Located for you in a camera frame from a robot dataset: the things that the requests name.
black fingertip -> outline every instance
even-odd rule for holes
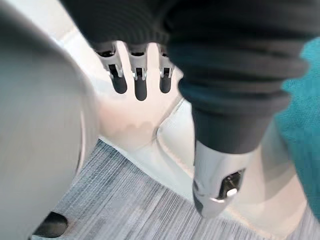
[[[134,80],[134,93],[139,101],[147,98],[147,81],[143,80],[141,76],[138,76],[137,80]]]
[[[124,76],[122,76],[122,77],[115,76],[112,79],[112,85],[113,85],[114,90],[118,94],[124,94],[128,89],[127,82],[126,82],[126,79]]]
[[[162,93],[167,94],[171,89],[171,78],[164,75],[160,78],[160,90]]]

teal surface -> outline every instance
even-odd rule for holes
[[[320,38],[305,46],[302,57],[309,62],[309,71],[283,85],[292,94],[292,103],[276,116],[276,124],[309,206],[320,221]]]

striped gray carpet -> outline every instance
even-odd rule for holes
[[[190,202],[100,140],[55,211],[69,221],[59,240],[267,240],[225,219],[202,219]],[[320,239],[309,210],[288,239]]]

gray carpet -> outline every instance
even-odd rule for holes
[[[69,220],[59,240],[268,240],[235,222],[202,219],[190,202],[100,140],[55,211]],[[308,209],[288,240],[319,239]]]

black object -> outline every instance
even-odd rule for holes
[[[127,82],[124,76],[118,76],[118,72],[116,70],[116,65],[111,64],[109,65],[110,73],[112,74],[113,77],[111,77],[112,85],[114,90],[118,94],[124,94],[127,89]]]
[[[147,81],[143,80],[142,76],[138,75],[137,80],[134,80],[134,93],[136,99],[143,101],[147,98]]]
[[[223,153],[260,143],[290,95],[285,79],[301,77],[304,44],[320,33],[318,0],[181,1],[167,15],[171,61],[184,77],[195,137]]]
[[[167,94],[168,92],[170,92],[171,89],[171,77],[169,77],[168,74],[166,74],[166,72],[164,73],[163,77],[160,77],[160,90],[162,93]]]
[[[52,211],[33,233],[33,235],[50,239],[58,238],[64,234],[67,228],[67,219],[63,215]]]

